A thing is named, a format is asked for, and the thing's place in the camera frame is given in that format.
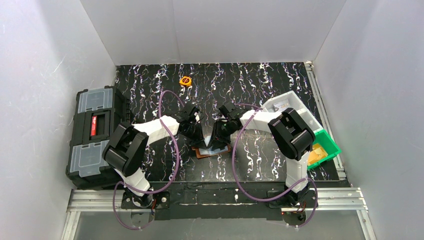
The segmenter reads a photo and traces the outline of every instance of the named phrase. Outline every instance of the green tray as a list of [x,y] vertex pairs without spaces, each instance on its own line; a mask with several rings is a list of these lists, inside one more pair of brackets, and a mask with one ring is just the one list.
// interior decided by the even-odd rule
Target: green tray
[[308,170],[318,167],[321,163],[325,161],[332,160],[333,158],[337,156],[337,154],[342,152],[340,147],[337,146],[337,144],[330,137],[330,135],[328,134],[326,130],[317,131],[315,133],[315,141],[313,142],[313,144],[320,144],[324,148],[324,150],[327,152],[328,156],[308,166],[307,167]]

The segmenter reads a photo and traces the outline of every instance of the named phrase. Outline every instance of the white wall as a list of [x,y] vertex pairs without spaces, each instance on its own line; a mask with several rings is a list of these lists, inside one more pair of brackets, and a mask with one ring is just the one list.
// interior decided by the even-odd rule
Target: white wall
[[346,0],[81,0],[116,65],[303,62]]
[[378,239],[422,239],[424,2],[348,0],[315,62]]
[[0,235],[60,239],[76,93],[115,66],[78,0],[0,1]]

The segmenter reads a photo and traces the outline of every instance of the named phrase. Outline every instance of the red label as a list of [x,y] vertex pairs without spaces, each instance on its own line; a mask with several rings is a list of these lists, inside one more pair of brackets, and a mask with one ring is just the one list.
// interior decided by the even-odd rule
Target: red label
[[91,134],[90,136],[96,135],[97,116],[91,118]]

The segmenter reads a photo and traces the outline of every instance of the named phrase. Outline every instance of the black toolbox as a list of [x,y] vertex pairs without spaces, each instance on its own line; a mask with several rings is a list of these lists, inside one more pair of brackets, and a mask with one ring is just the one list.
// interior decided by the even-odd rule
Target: black toolbox
[[105,86],[78,92],[76,103],[66,176],[83,190],[113,186],[121,177],[102,152],[119,123],[131,123],[130,101],[116,87]]

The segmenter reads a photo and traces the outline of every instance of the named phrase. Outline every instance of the black marbled surface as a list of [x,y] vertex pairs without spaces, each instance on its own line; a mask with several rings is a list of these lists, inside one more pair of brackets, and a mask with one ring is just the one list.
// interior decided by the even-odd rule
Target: black marbled surface
[[[192,86],[181,87],[183,76],[192,78]],[[321,122],[309,84],[305,65],[300,62],[278,63],[217,63],[122,65],[117,67],[115,86],[131,101],[135,114],[133,123],[144,123],[158,117],[161,91],[171,90],[184,101],[192,101],[205,114],[203,135],[212,133],[218,108],[226,101],[262,105],[268,98],[295,91]],[[173,95],[163,101],[163,112],[175,111],[180,104]],[[236,134],[231,136],[234,142]],[[177,138],[181,165],[176,181],[220,182],[234,181],[231,153],[197,159],[185,145],[183,136]],[[236,146],[237,171],[240,181],[284,181],[286,159],[269,133],[246,131]],[[150,182],[168,181],[175,169],[175,148],[170,138],[151,144],[142,168]],[[339,180],[333,161],[310,170],[315,180]]]

